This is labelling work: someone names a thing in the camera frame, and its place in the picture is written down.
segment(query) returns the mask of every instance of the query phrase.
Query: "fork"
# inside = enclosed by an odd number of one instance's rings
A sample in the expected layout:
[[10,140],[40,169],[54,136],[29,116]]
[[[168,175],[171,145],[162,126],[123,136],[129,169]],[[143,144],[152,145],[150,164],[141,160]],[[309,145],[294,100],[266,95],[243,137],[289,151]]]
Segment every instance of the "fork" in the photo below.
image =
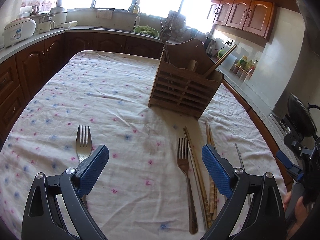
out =
[[[83,140],[83,126],[81,126],[81,140],[80,140],[80,125],[78,126],[77,139],[76,139],[76,151],[79,158],[80,163],[88,158],[91,154],[92,149],[92,141],[91,141],[91,133],[88,125],[88,143],[86,136],[86,127],[84,126],[84,140]],[[82,197],[82,201],[86,208],[88,209],[87,198],[84,195]]]
[[188,208],[189,208],[189,232],[194,235],[198,232],[198,222],[196,217],[196,209],[193,201],[191,184],[189,179],[189,161],[188,161],[188,141],[185,138],[179,138],[177,164],[186,176],[188,191]]

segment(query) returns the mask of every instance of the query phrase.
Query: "metal ladle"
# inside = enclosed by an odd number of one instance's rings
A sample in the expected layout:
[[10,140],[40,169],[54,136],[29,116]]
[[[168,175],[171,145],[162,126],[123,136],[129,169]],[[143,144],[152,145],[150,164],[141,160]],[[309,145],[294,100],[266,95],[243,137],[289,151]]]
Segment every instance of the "metal ladle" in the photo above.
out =
[[167,62],[170,63],[169,59],[169,53],[168,53],[168,48],[167,48],[167,41],[171,38],[171,29],[170,28],[163,28],[160,31],[160,40],[162,41],[164,45],[164,49],[166,50],[166,55],[167,55]]

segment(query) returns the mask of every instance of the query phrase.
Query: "kitchen counter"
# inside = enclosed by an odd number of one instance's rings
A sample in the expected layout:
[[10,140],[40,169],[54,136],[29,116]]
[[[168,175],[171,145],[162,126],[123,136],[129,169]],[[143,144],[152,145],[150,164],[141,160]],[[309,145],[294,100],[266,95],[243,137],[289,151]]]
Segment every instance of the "kitchen counter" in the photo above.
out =
[[[35,33],[30,38],[20,41],[17,44],[8,47],[8,48],[2,48],[0,49],[0,64],[4,62],[6,59],[11,57],[12,55],[16,54],[17,52],[39,42],[42,40],[45,40],[47,38],[50,38],[52,36],[65,33],[65,32],[92,32],[92,33],[110,33],[110,34],[119,34],[123,36],[130,36],[130,37],[137,37],[149,41],[156,41],[159,43],[162,43],[159,38],[154,38],[151,36],[141,35],[133,32],[127,32],[127,31],[120,31],[120,30],[111,30],[111,29],[92,29],[95,26],[77,26],[73,28],[68,29],[54,29],[46,33]],[[179,41],[170,39],[168,44],[179,44]]]
[[281,131],[274,124],[272,124],[272,121],[269,118],[269,115],[271,113],[271,109],[269,108],[269,106],[267,106],[267,104],[245,82],[243,82],[239,77],[229,71],[228,68],[220,65],[217,70],[224,74],[224,79],[244,98],[244,100],[260,117],[260,119],[278,144],[279,149],[288,158],[290,158],[291,162],[298,165],[298,162],[293,153],[284,145],[284,136],[282,135]]

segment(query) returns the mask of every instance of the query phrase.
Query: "rice cooker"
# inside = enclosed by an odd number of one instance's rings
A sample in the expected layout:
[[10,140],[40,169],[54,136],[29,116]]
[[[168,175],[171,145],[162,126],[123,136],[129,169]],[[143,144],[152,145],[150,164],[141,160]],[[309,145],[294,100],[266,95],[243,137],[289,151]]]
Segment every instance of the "rice cooker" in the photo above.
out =
[[50,10],[52,21],[54,21],[54,28],[61,28],[63,23],[66,23],[67,9],[64,7],[54,7]]
[[33,35],[36,22],[32,19],[21,18],[14,20],[4,28],[4,47],[9,47],[19,41],[23,41]]

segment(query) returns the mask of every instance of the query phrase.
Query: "white tablecloth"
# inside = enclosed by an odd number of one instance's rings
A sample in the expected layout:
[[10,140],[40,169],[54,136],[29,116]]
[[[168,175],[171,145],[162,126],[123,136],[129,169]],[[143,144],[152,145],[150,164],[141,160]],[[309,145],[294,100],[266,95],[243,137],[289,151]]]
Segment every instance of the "white tablecloth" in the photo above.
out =
[[[190,169],[199,231],[188,231],[184,174],[176,164],[178,137],[188,127],[209,195],[209,174],[201,161],[205,120],[217,151],[239,167],[238,144],[248,174],[274,174],[286,188],[265,141],[246,111],[221,85],[199,121],[159,107],[148,108],[158,60],[101,51],[75,55],[31,100],[0,153],[0,215],[21,238],[30,186],[46,176],[76,167],[78,125],[90,125],[92,150],[109,148],[110,159],[91,193],[88,209],[109,240],[200,239],[204,234],[198,193]],[[219,195],[218,209],[224,203]],[[234,231],[244,222],[245,203]],[[67,219],[70,232],[75,233]]]

